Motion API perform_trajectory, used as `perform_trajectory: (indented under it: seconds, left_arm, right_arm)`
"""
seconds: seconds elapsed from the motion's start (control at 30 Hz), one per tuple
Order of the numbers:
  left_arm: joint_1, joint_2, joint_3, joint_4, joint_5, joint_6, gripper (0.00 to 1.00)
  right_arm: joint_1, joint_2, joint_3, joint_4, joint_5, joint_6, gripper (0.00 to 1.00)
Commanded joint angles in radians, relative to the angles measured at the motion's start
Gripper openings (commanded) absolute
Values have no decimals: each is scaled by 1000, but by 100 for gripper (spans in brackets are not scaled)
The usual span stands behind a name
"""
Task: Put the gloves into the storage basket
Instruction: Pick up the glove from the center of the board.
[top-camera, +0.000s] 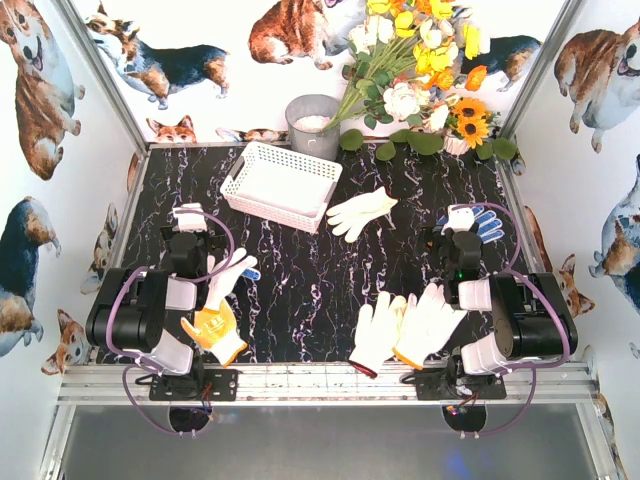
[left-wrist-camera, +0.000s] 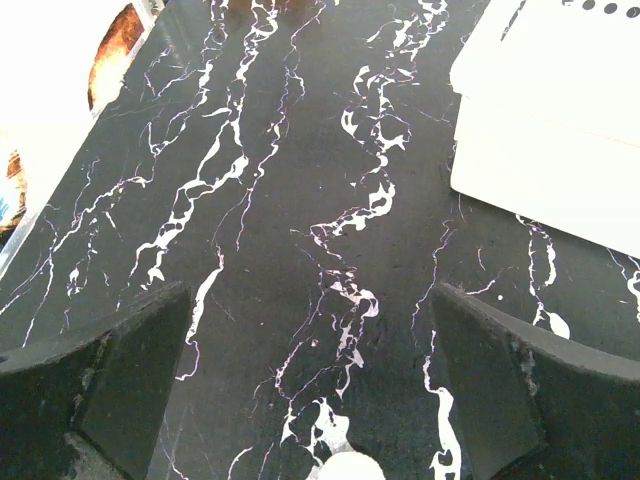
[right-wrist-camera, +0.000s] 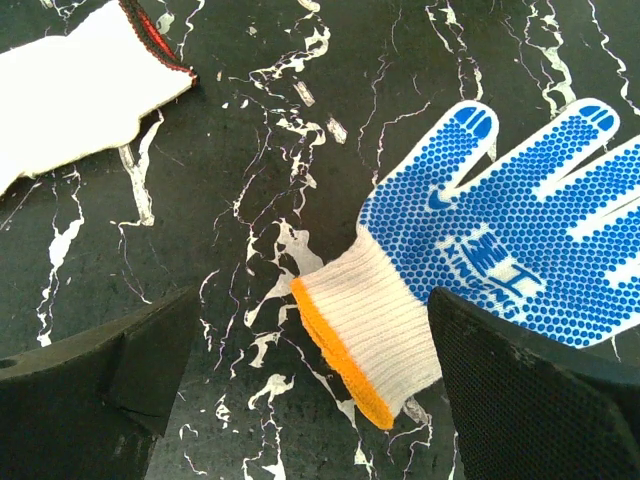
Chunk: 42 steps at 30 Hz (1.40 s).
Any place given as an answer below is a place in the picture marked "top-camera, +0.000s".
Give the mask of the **white glove orange cuff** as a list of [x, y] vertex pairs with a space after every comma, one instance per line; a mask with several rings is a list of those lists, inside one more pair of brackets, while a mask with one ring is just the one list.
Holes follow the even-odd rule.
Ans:
[[400, 324], [399, 339], [392, 351], [405, 364], [421, 370], [426, 358], [443, 349], [467, 315], [444, 297], [444, 287], [430, 283], [420, 298], [410, 294]]

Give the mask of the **yellow coated work glove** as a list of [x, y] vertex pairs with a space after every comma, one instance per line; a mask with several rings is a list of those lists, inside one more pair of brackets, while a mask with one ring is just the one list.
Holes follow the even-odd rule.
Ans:
[[248, 344], [238, 334], [237, 321], [226, 300], [218, 310], [208, 307], [194, 314], [194, 323], [182, 317], [184, 332], [204, 351], [210, 352], [223, 368], [233, 363]]

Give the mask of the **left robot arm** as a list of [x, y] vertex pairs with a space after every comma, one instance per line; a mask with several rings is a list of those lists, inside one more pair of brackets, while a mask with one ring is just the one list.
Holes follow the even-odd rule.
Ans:
[[204, 306], [213, 274], [208, 257], [217, 244], [199, 203], [173, 209], [175, 226], [161, 229], [169, 267], [109, 269], [86, 321], [90, 345], [131, 359], [154, 375], [191, 372], [194, 351], [164, 327], [166, 312]]

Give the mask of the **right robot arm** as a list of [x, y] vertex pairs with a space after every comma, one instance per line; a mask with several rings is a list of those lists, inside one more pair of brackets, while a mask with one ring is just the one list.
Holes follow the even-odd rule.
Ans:
[[502, 375], [553, 368], [570, 359], [578, 331], [552, 273], [521, 274], [507, 266], [482, 276], [485, 239], [500, 224], [497, 204], [450, 205], [425, 232], [430, 260], [442, 268], [445, 302], [456, 311], [488, 312], [493, 330], [467, 344], [457, 363], [467, 375]]

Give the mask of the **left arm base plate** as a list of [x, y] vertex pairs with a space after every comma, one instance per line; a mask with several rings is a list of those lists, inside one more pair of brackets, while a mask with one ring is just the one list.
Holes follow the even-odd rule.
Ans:
[[236, 399], [239, 371], [205, 369], [184, 376], [153, 376], [149, 390], [151, 401], [233, 402]]

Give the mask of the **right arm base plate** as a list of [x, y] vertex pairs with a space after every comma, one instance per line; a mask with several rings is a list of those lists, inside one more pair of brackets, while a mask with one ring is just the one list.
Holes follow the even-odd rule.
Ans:
[[401, 377], [400, 382], [411, 385], [421, 401], [503, 400], [507, 397], [502, 380], [492, 375], [462, 376], [449, 374], [444, 369], [415, 370]]

